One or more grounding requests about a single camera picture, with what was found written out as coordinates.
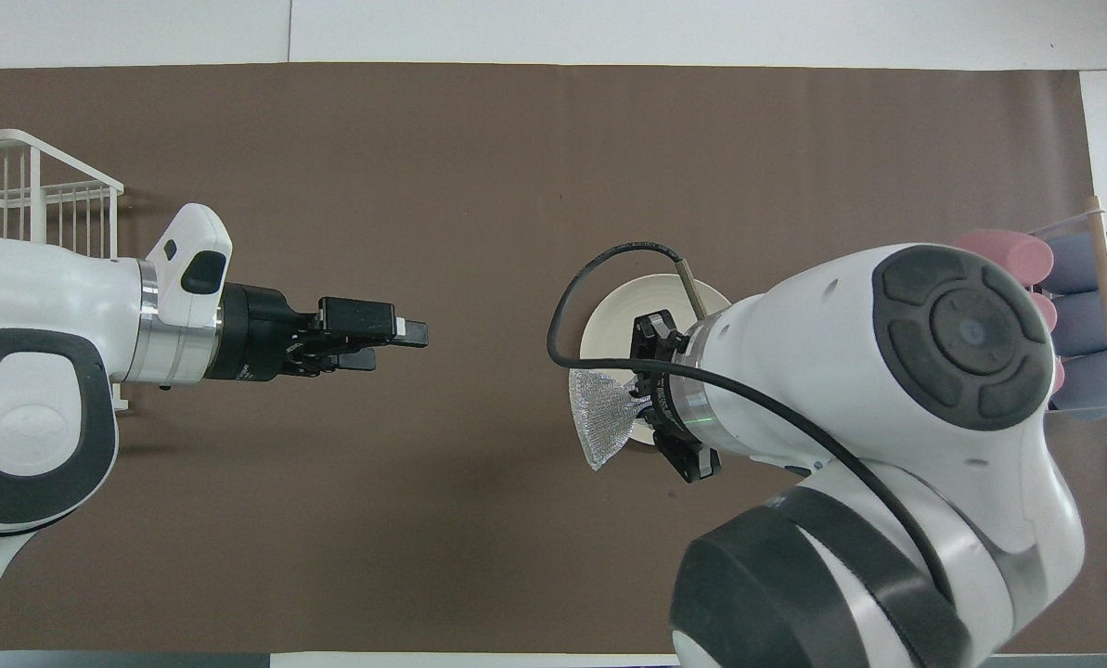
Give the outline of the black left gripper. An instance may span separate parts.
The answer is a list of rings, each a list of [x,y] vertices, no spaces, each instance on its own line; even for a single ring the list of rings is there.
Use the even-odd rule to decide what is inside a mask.
[[[298,312],[275,289],[225,285],[217,314],[223,323],[215,330],[210,379],[268,381],[277,376],[311,378],[377,367],[372,348],[291,354],[294,338],[311,329],[315,312]],[[401,317],[395,305],[387,302],[323,299],[321,328],[362,347],[430,346],[430,326]]]

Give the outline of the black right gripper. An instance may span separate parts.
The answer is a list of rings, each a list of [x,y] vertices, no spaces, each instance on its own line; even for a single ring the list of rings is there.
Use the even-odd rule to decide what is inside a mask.
[[[654,428],[653,443],[680,477],[694,483],[720,473],[720,454],[697,441],[668,434],[689,432],[687,418],[693,418],[694,413],[690,397],[699,390],[699,381],[664,372],[664,364],[672,364],[685,343],[685,335],[681,335],[675,318],[668,310],[634,318],[635,372],[646,372],[651,407],[648,423]]]

